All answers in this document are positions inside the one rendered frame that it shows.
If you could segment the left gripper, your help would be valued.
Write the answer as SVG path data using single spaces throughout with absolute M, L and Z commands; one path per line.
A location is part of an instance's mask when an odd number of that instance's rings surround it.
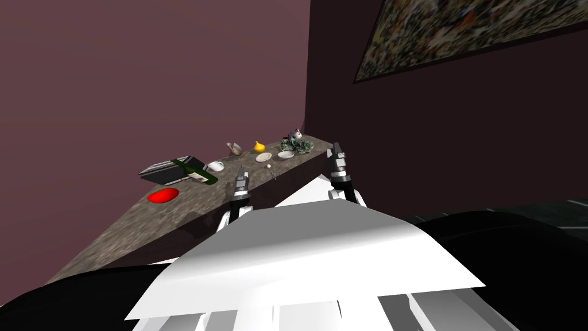
M 249 199 L 249 173 L 247 171 L 243 171 L 243 166 L 241 165 L 237 172 L 237 177 L 235 180 L 235 187 L 234 187 L 234 194 L 231 197 L 232 201 L 238 201 L 243 199 Z

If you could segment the green leafy plant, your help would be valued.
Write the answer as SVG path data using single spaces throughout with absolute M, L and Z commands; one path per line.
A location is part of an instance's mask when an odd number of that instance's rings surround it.
M 292 151 L 298 154 L 305 154 L 314 148 L 314 143 L 308 140 L 283 140 L 280 143 L 280 149 L 283 151 Z

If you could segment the red plate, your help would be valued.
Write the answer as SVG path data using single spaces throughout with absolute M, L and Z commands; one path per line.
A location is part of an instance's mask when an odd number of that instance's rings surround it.
M 147 200 L 155 204 L 168 203 L 175 199 L 179 195 L 179 192 L 176 188 L 166 187 L 148 195 Z

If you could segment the black and silver toaster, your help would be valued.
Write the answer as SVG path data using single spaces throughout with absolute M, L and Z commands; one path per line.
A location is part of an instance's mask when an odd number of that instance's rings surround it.
M 193 156 L 180 157 L 178 160 L 193 168 L 205 168 L 204 163 Z M 139 172 L 138 176 L 148 182 L 164 186 L 170 186 L 181 181 L 195 179 L 187 175 L 181 167 L 170 161 L 151 165 L 147 169 Z

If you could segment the colourful wall picture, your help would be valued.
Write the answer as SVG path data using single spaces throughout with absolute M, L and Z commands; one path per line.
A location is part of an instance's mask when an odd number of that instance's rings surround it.
M 588 22 L 588 0 L 384 0 L 357 82 Z

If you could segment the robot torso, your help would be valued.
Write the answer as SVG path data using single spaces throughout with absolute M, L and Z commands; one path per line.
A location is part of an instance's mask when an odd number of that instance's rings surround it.
M 347 202 L 323 176 L 247 207 L 167 268 L 133 331 L 520 331 L 413 224 Z

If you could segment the green wine bottle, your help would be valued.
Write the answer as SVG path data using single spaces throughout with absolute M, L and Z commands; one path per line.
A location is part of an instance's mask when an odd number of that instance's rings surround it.
M 218 181 L 218 178 L 204 169 L 193 167 L 178 159 L 170 160 L 173 164 L 179 166 L 188 176 L 198 180 L 206 185 L 213 185 Z

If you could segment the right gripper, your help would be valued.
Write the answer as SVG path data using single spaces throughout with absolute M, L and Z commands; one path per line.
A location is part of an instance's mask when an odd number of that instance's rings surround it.
M 346 171 L 346 158 L 338 142 L 334 142 L 333 148 L 327 149 L 327 163 L 330 180 L 350 180 L 350 175 Z

